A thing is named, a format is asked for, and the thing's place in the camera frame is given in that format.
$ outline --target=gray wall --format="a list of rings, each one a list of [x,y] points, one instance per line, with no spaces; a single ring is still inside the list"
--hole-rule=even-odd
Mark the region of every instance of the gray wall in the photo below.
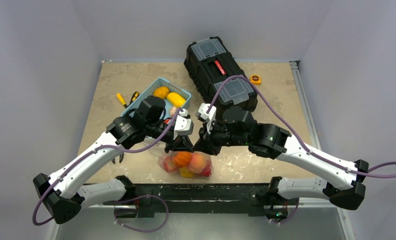
[[[69,0],[0,0],[0,240],[44,239],[32,180],[76,156],[99,70]]]
[[[300,59],[333,0],[72,0],[101,59],[182,61],[220,36],[240,60]]]
[[[325,151],[396,161],[396,1],[335,1],[299,67]],[[396,239],[396,179],[365,184],[358,239]]]

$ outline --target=toolbox lid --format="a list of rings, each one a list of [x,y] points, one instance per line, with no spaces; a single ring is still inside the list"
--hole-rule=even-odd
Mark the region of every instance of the toolbox lid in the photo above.
[[[226,52],[226,49],[224,49],[223,45],[216,38],[197,41],[191,48],[198,61]]]
[[[218,90],[223,82],[215,83],[214,86]],[[224,85],[220,92],[221,99],[227,103],[233,100],[233,104],[239,104],[249,100],[249,93],[253,92],[252,87],[245,80],[235,78]]]

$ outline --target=red fruit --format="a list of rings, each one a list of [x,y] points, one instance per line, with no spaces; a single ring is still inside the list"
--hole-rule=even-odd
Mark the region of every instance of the red fruit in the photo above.
[[[208,161],[207,166],[205,167],[204,171],[202,171],[199,176],[211,176],[211,161]]]
[[[171,158],[169,156],[164,159],[162,166],[164,167],[164,170],[168,173],[177,170],[176,166],[174,166],[173,163],[171,162]]]

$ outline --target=red label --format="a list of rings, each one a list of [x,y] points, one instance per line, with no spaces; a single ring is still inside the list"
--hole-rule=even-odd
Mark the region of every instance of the red label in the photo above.
[[[215,64],[217,65],[218,69],[220,70],[222,75],[226,75],[226,71],[224,68],[221,66],[220,62],[218,60],[215,61]]]

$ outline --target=yellow screwdriver handle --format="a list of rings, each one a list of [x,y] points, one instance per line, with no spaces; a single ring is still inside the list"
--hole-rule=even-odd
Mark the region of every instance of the yellow screwdriver handle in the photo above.
[[[124,101],[123,96],[121,96],[121,94],[117,93],[117,98],[120,101],[120,103],[126,108],[127,104],[126,104],[126,101]]]

